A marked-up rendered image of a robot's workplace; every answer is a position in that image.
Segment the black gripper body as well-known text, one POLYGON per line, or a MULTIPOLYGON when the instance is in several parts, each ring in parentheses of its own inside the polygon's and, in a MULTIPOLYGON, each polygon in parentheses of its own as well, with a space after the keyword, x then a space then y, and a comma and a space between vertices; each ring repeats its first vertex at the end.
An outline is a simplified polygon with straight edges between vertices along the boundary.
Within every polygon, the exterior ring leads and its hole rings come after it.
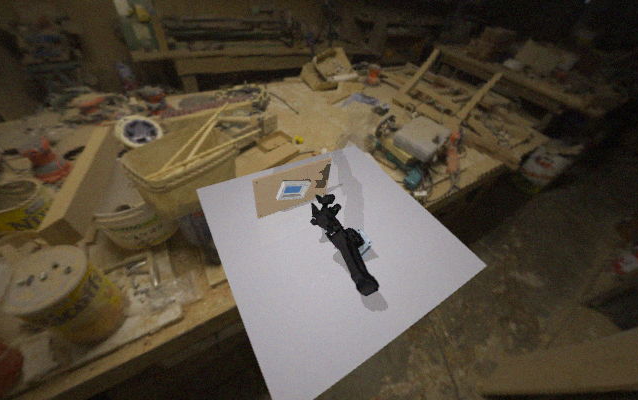
POLYGON ((311 222, 312 225, 318 225, 317 224, 317 219, 321 215, 326 215, 326 216, 329 216, 329 217, 332 217, 332 216, 336 215, 335 213, 332 213, 330 211, 330 208, 328 208, 328 204, 332 204, 334 202, 334 200, 335 200, 335 196, 333 194, 327 194, 327 195, 323 196, 322 201, 321 201, 321 204, 323 206, 322 206, 320 212, 315 215, 316 219, 315 218, 311 219, 310 222, 311 222))

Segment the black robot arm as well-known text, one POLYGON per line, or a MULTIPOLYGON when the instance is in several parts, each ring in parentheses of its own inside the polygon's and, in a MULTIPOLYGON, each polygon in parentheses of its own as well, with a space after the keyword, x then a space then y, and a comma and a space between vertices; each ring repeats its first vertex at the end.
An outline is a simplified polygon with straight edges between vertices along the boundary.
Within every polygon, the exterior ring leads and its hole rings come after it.
MULTIPOLYGON (((342 207, 339 204, 336 204, 333 207, 329 208, 332 213, 335 213, 337 215, 342 207)), ((344 227, 335 216, 329 217, 326 215, 321 215, 317 219, 317 224, 319 227, 324 228, 324 230, 328 231, 325 233, 327 235, 327 238, 334 244, 337 249, 340 250, 344 261, 350 271, 351 279, 356 283, 357 290, 362 295, 368 296, 378 291, 379 282, 372 274, 370 275, 368 273, 365 263, 358 250, 359 247, 365 244, 365 241, 363 240, 360 233, 355 231, 353 228, 347 228, 346 230, 344 230, 344 227)))

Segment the brown flat board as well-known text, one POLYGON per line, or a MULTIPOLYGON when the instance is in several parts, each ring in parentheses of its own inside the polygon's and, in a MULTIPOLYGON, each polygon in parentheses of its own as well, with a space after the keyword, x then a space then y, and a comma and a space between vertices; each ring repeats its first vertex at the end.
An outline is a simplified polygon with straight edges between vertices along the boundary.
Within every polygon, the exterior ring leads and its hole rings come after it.
POLYGON ((326 195, 332 158, 252 179, 257 218, 290 208, 326 195), (276 196, 283 181, 310 181, 303 199, 277 200, 276 196))

